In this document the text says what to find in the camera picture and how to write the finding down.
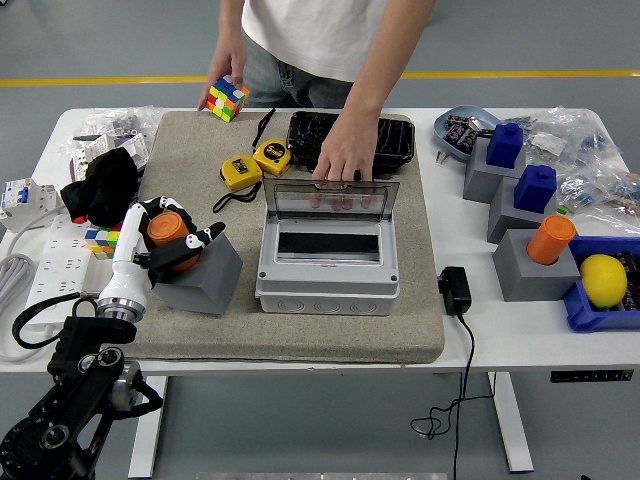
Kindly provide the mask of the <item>person's left hand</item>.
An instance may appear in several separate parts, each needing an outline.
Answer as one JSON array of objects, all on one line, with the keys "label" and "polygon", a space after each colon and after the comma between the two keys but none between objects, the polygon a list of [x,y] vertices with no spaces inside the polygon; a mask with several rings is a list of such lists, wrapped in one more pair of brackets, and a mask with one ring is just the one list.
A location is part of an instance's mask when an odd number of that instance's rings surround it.
[{"label": "person's left hand", "polygon": [[373,162],[377,146],[378,118],[340,116],[321,145],[312,179],[318,182],[373,180]]}]

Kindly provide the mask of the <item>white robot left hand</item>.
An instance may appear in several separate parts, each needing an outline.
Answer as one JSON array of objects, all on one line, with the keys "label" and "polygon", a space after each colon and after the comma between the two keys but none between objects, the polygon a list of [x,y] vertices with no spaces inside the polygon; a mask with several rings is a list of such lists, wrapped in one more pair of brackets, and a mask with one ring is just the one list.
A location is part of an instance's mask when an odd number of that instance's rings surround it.
[{"label": "white robot left hand", "polygon": [[[162,213],[175,213],[187,229],[176,239],[156,246],[147,232]],[[135,323],[142,319],[155,277],[196,259],[225,229],[216,222],[199,230],[176,200],[161,196],[133,204],[126,213],[112,259],[112,275],[97,301],[97,315]]]}]

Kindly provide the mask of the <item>person's right hand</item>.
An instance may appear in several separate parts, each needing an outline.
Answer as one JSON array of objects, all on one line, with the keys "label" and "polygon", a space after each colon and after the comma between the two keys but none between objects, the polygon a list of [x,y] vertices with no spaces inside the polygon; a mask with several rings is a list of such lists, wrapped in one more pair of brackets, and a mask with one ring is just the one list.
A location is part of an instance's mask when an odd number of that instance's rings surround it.
[{"label": "person's right hand", "polygon": [[209,65],[208,73],[201,91],[197,107],[198,111],[202,111],[206,107],[210,88],[214,83],[229,75],[231,77],[231,83],[235,87],[242,88],[244,86],[244,67],[246,64],[247,54],[244,45],[239,47],[217,48],[211,63]]}]

